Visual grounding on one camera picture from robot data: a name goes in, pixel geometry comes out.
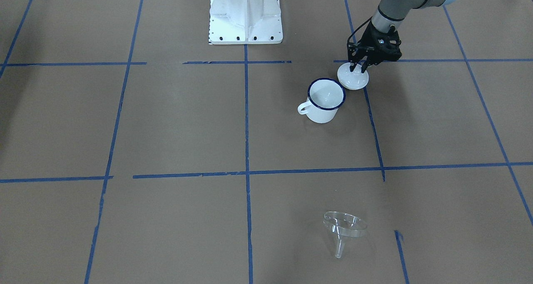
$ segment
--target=transparent object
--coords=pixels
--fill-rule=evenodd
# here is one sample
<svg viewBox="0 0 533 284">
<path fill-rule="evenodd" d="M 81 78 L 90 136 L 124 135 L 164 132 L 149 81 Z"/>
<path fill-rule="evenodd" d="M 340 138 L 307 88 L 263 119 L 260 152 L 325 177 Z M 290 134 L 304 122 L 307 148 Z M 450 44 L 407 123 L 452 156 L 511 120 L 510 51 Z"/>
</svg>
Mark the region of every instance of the transparent object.
<svg viewBox="0 0 533 284">
<path fill-rule="evenodd" d="M 366 235 L 367 224 L 362 219 L 343 212 L 326 212 L 324 225 L 335 234 L 335 257 L 341 258 L 347 239 Z"/>
</svg>

